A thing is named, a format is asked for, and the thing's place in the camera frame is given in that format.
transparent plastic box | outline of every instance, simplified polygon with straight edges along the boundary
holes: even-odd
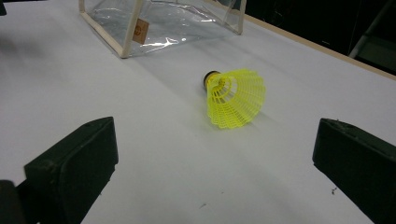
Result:
[[[241,35],[247,0],[79,0],[87,23],[121,58]]]

shuttlecock cork base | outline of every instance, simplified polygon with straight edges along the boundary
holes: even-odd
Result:
[[[264,103],[263,79],[255,71],[212,71],[205,76],[204,86],[207,115],[221,129],[242,127],[251,122]]]

yellow shuttlecock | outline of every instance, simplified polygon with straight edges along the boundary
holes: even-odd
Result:
[[[256,72],[247,69],[210,72],[204,78],[207,115],[220,128],[251,122],[264,103],[265,87]]]

label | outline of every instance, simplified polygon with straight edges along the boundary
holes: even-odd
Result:
[[[149,31],[149,23],[140,19],[137,19],[136,27],[134,28],[133,41],[144,45],[146,41],[146,36]]]

yellow plastic mesh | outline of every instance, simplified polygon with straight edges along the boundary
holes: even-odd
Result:
[[[215,74],[207,81],[207,115],[220,128],[251,122],[264,103],[263,79],[247,69]]]

